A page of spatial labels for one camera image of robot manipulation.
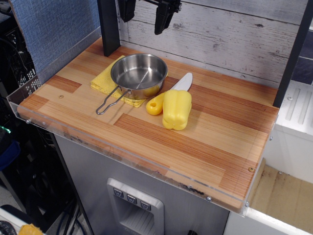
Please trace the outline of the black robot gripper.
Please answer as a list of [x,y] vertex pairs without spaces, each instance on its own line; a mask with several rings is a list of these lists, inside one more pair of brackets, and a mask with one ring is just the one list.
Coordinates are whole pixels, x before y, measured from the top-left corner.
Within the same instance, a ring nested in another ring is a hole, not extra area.
[[[167,29],[175,12],[181,10],[180,0],[144,0],[157,5],[155,34],[159,35]],[[134,17],[136,0],[118,0],[120,17],[126,23]]]

